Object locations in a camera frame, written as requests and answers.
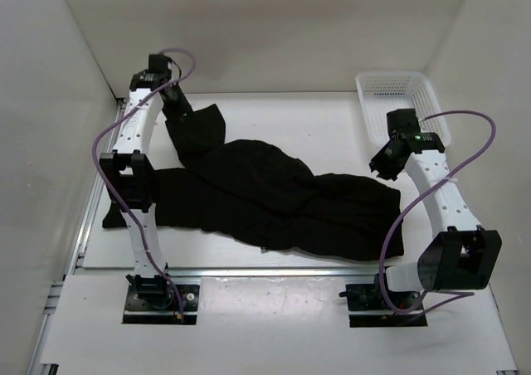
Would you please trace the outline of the black trousers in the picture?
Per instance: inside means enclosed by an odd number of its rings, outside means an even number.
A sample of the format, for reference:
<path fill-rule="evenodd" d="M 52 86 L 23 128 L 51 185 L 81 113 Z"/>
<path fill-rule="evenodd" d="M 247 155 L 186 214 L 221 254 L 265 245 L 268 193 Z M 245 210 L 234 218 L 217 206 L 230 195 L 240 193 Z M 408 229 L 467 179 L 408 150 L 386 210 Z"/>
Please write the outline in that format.
<path fill-rule="evenodd" d="M 403 254 L 397 189 L 363 176 L 315 175 L 260 140 L 227 142 L 215 105 L 187 114 L 166 111 L 165 118 L 180 166 L 156 171 L 158 226 L 352 261 Z"/>

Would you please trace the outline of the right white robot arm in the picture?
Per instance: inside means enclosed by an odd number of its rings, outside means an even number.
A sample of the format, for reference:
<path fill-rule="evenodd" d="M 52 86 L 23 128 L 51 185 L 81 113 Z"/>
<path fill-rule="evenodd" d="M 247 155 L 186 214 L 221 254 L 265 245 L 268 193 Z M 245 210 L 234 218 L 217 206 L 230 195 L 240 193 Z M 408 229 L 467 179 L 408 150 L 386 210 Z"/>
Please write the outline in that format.
<path fill-rule="evenodd" d="M 387 113 L 387 132 L 388 142 L 369 167 L 385 180 L 406 172 L 419 192 L 393 222 L 388 235 L 393 236 L 403 218 L 422 203 L 433 240 L 415 262 L 380 265 L 373 300 L 390 309 L 402 299 L 403 292 L 485 289 L 502 241 L 496 230 L 483 227 L 461 196 L 453 178 L 463 167 L 449 167 L 439 135 L 421 131 L 413 108 Z"/>

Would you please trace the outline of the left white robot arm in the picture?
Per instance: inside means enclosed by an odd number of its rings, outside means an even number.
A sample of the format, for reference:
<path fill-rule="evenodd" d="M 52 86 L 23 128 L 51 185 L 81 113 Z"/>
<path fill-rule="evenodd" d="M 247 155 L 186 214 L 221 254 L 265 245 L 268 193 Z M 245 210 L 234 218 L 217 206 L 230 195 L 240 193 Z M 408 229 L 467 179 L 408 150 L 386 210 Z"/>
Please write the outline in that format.
<path fill-rule="evenodd" d="M 185 104 L 179 82 L 189 74 L 169 57 L 169 50 L 149 55 L 145 70 L 132 77 L 124 113 L 109 130 L 117 138 L 110 151 L 94 154 L 110 199 L 119 207 L 134 254 L 128 281 L 134 293 L 156 309 L 183 309 L 183 298 L 168 273 L 158 242 L 155 209 L 160 186 L 148 154 L 158 114 Z"/>

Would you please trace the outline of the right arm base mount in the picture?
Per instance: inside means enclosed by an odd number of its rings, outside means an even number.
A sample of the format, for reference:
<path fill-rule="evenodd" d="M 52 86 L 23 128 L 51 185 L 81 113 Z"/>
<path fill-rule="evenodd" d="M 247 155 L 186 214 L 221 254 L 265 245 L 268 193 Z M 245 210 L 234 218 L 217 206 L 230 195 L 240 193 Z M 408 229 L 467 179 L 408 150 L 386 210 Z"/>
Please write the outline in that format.
<path fill-rule="evenodd" d="M 411 328 L 426 327 L 427 320 L 423 314 L 423 306 L 409 314 L 396 314 L 387 305 L 379 288 L 378 277 L 372 282 L 365 277 L 344 286 L 339 292 L 348 307 L 348 320 L 351 329 L 370 328 Z"/>

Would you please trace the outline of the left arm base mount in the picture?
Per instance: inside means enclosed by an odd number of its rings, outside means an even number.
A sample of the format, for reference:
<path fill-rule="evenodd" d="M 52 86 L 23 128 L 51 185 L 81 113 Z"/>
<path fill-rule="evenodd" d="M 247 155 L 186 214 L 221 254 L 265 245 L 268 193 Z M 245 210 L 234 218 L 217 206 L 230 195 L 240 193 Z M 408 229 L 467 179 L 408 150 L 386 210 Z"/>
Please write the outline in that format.
<path fill-rule="evenodd" d="M 200 285 L 176 285 L 180 299 L 168 282 L 156 275 L 142 278 L 127 275 L 128 290 L 122 315 L 123 324 L 195 325 L 200 301 Z"/>

